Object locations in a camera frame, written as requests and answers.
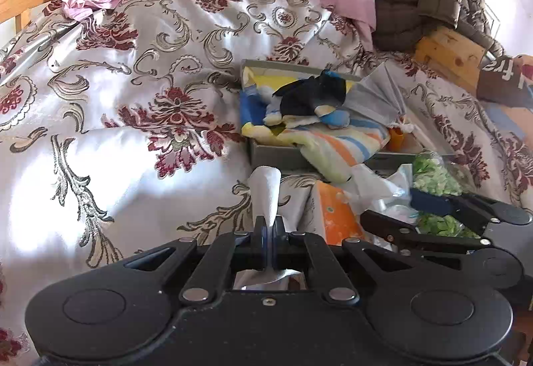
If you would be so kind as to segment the yellow blue patterned cloth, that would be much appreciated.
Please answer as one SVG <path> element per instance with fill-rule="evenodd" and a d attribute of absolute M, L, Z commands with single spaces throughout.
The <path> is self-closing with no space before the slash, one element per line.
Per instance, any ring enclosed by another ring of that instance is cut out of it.
<path fill-rule="evenodd" d="M 340 77 L 340 75 L 327 70 L 321 71 L 314 77 L 318 77 L 320 74 Z M 275 77 L 270 73 L 260 77 L 249 68 L 245 68 L 245 81 L 242 83 L 240 91 L 241 133 L 258 142 L 276 145 L 278 134 L 285 129 L 306 127 L 312 124 L 322 124 L 332 129 L 347 127 L 349 114 L 341 109 L 343 104 L 336 109 L 330 106 L 321 106 L 315 110 L 314 115 L 309 116 L 283 116 L 281 114 L 280 98 L 274 96 L 274 92 L 281 86 L 307 78 Z M 354 83 L 350 80 L 344 80 L 346 81 L 347 94 Z"/>

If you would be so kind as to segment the striped pastel towel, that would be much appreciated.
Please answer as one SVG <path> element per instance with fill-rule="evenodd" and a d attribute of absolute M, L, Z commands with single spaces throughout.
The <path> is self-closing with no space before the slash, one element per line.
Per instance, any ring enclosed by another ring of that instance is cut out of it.
<path fill-rule="evenodd" d="M 388 143 L 387 128 L 348 126 L 330 129 L 320 124 L 285 129 L 280 142 L 299 148 L 302 156 L 329 182 L 344 183 L 352 168 L 363 164 Z"/>

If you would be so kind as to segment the grey shallow tray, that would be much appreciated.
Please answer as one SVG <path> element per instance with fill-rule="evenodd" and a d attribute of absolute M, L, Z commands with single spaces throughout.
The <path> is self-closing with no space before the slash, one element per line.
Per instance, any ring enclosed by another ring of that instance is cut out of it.
<path fill-rule="evenodd" d="M 245 68 L 256 75 L 267 76 L 272 73 L 275 77 L 306 78 L 316 76 L 321 72 L 320 68 L 291 65 L 266 60 L 245 59 L 241 62 L 241 83 L 245 81 Z M 425 151 L 434 151 L 444 161 L 452 162 L 455 158 L 451 146 L 440 136 L 426 127 L 417 117 L 413 118 L 420 132 L 415 132 L 413 138 L 408 137 L 406 144 L 398 151 L 382 150 L 373 155 L 365 164 L 372 170 L 391 172 L 401 164 L 412 163 L 415 156 Z M 249 158 L 253 168 L 258 166 L 272 166 L 286 173 L 297 170 L 312 170 L 312 165 L 304 158 L 295 146 L 280 147 L 263 145 L 249 139 Z"/>

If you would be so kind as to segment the orange plastic cup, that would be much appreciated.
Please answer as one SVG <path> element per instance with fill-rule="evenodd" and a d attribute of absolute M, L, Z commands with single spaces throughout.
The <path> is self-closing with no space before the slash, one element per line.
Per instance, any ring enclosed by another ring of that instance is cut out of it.
<path fill-rule="evenodd" d="M 390 152 L 400 152 L 404 146 L 406 134 L 400 128 L 390 128 L 387 150 Z"/>

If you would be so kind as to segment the glass jar green stars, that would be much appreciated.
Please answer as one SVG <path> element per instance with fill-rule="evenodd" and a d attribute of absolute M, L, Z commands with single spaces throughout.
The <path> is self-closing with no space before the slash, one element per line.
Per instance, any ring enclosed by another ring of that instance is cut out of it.
<path fill-rule="evenodd" d="M 460 183 L 448 172 L 444 160 L 434 152 L 420 153 L 413 164 L 415 189 L 441 196 L 462 193 Z M 438 216 L 418 211 L 417 227 L 423 234 L 444 237 L 474 238 L 479 236 L 451 215 Z"/>

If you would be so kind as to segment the white tissue pack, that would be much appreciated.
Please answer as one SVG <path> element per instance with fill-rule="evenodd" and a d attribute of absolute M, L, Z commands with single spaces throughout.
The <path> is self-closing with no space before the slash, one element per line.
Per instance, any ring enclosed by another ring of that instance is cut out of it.
<path fill-rule="evenodd" d="M 376 174 L 366 165 L 352 169 L 345 193 L 350 208 L 356 214 L 372 210 L 394 219 L 414 224 L 418 212 L 411 206 L 410 188 L 413 185 L 413 167 L 402 164 L 389 177 Z"/>

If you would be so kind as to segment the floral satin quilt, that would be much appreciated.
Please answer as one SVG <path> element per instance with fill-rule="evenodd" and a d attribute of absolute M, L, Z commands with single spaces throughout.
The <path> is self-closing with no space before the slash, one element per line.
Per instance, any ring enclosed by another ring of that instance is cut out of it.
<path fill-rule="evenodd" d="M 362 77 L 379 62 L 316 0 L 49 3 L 1 51 L 1 362 L 36 352 L 24 311 L 56 281 L 253 223 L 244 60 Z"/>

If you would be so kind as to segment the orange tissue box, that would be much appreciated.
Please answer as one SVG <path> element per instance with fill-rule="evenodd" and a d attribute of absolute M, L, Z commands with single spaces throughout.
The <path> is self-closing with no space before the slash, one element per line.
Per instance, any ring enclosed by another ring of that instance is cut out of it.
<path fill-rule="evenodd" d="M 359 216 L 353 213 L 344 192 L 321 181 L 312 188 L 308 231 L 334 246 L 340 246 L 347 238 L 365 239 Z"/>

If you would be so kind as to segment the black sock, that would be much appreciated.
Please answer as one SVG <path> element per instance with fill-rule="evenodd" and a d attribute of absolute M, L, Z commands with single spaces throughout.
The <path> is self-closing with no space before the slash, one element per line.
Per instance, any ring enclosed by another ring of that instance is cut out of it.
<path fill-rule="evenodd" d="M 320 74 L 296 80 L 274 92 L 280 98 L 280 112 L 285 115 L 309 116 L 321 106 L 340 107 L 346 97 L 346 81 Z"/>

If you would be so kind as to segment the grey face mask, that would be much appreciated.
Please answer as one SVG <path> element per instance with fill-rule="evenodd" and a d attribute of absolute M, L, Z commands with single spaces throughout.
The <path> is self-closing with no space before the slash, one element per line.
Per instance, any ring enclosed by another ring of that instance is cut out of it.
<path fill-rule="evenodd" d="M 342 107 L 388 128 L 399 127 L 406 115 L 404 98 L 387 62 L 355 83 L 347 92 Z"/>

